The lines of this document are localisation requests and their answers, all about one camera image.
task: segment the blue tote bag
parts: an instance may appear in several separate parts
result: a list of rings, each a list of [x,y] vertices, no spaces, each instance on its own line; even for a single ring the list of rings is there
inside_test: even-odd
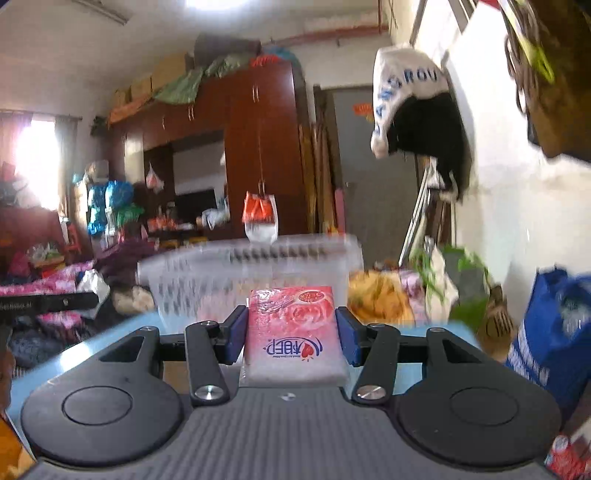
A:
[[[591,378],[591,276],[538,271],[530,304],[506,360],[548,390],[566,421]]]

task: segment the blue gripper pad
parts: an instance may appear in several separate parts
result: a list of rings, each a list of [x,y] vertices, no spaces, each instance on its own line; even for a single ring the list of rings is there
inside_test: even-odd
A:
[[[340,347],[345,358],[354,367],[361,367],[371,349],[367,327],[359,323],[355,315],[346,307],[337,308],[335,316],[339,329]]]
[[[232,365],[236,360],[246,340],[246,326],[248,324],[248,309],[239,305],[234,309],[224,323],[221,324],[223,335],[226,338],[224,364]]]

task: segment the red heart logo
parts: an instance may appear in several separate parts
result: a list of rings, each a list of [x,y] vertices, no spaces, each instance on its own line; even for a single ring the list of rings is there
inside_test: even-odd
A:
[[[304,345],[304,349],[301,351],[301,357],[306,358],[310,355],[314,355],[314,349],[307,343]]]

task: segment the metal screw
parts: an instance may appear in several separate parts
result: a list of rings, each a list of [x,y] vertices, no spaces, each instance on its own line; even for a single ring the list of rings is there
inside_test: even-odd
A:
[[[195,396],[199,400],[215,401],[223,397],[223,390],[217,385],[204,385],[195,390]]]
[[[296,399],[296,394],[294,393],[284,393],[283,395],[279,396],[280,399],[285,400],[285,401],[293,401]]]
[[[364,385],[357,389],[356,395],[363,400],[380,400],[386,396],[386,391],[377,385]]]

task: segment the round black pad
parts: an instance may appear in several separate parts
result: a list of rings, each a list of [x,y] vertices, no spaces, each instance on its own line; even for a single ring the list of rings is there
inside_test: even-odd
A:
[[[113,387],[88,387],[65,400],[66,416],[81,425],[108,425],[125,417],[133,405],[131,396]]]
[[[121,364],[97,362],[35,390],[22,429],[37,456],[77,467],[108,467],[163,445],[183,418],[177,393]]]
[[[548,392],[497,364],[438,370],[401,396],[397,416],[420,449],[471,468],[544,456],[561,422]]]

